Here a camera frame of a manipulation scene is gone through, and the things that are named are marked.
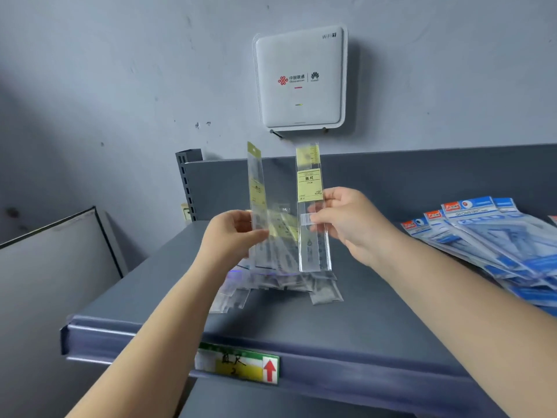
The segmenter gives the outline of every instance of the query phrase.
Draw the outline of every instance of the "left arm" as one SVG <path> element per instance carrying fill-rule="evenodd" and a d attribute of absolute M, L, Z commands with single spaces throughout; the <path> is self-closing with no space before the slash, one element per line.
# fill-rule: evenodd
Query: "left arm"
<path fill-rule="evenodd" d="M 66 418 L 172 417 L 218 288 L 267 237 L 247 211 L 213 218 L 190 269 Z"/>

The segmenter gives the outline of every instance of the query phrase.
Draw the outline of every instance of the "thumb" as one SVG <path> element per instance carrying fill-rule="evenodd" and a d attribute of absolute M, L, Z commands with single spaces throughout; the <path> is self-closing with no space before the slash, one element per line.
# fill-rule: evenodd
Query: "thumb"
<path fill-rule="evenodd" d="M 257 245 L 263 242 L 269 237 L 268 230 L 252 230 L 251 232 L 241 233 L 242 235 L 242 245 L 246 248 L 251 248 L 253 245 Z"/>
<path fill-rule="evenodd" d="M 315 224 L 332 223 L 337 215 L 333 207 L 324 208 L 310 216 L 310 220 Z"/>

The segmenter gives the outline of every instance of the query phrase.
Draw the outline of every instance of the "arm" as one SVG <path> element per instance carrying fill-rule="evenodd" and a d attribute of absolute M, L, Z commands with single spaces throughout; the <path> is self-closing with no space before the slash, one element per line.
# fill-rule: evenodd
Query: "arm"
<path fill-rule="evenodd" d="M 372 267 L 511 417 L 557 411 L 557 319 L 397 230 L 359 191 L 312 216 Z"/>
<path fill-rule="evenodd" d="M 190 269 L 67 418 L 172 417 L 218 288 L 267 237 L 247 211 L 213 218 Z"/>

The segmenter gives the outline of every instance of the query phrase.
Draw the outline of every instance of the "hand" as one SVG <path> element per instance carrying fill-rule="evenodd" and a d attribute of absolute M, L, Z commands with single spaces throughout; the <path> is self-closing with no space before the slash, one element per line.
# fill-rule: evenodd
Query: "hand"
<path fill-rule="evenodd" d="M 210 221 L 194 264 L 201 264 L 204 268 L 217 267 L 219 273 L 226 275 L 247 257 L 249 248 L 268 236 L 268 230 L 251 230 L 249 211 L 226 211 Z"/>
<path fill-rule="evenodd" d="M 329 234 L 346 245 L 354 258 L 372 266 L 373 250 L 385 235 L 399 233 L 397 229 L 359 190 L 330 188 L 323 191 L 323 197 L 325 208 L 313 214 L 311 221 L 325 224 Z M 315 205 L 308 211 L 314 212 Z"/>

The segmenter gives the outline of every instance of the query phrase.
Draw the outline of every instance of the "right arm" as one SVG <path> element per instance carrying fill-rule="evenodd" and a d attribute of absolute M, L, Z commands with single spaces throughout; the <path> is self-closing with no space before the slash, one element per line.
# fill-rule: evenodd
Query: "right arm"
<path fill-rule="evenodd" d="M 511 417 L 557 414 L 557 319 L 396 229 L 361 192 L 311 216 L 385 279 Z"/>

